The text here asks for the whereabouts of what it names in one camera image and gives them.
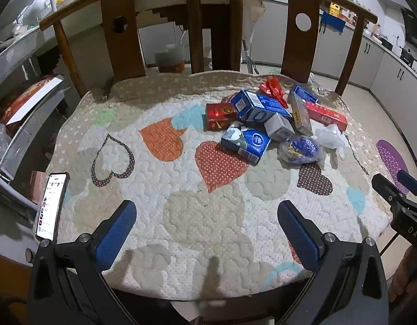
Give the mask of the person's right hand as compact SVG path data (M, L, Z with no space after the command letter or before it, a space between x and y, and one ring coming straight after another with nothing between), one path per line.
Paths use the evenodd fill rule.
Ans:
M396 269L388 289L388 299L394 302L402 294L417 295L417 248L410 245Z

